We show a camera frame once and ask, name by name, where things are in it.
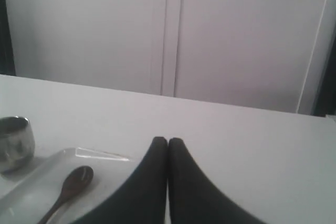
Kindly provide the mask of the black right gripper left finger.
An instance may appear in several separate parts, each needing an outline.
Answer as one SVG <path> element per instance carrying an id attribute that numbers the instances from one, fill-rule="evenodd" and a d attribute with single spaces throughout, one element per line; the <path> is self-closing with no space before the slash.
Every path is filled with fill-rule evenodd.
<path id="1" fill-rule="evenodd" d="M 129 178 L 74 223 L 165 223 L 167 166 L 168 143 L 157 136 Z"/>

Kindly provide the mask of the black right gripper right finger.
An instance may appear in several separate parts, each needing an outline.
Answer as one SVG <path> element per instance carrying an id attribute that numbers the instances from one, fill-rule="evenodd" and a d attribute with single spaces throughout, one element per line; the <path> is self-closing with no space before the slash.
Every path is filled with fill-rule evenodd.
<path id="1" fill-rule="evenodd" d="M 207 178 L 182 139 L 169 140 L 168 159 L 171 223 L 263 223 Z"/>

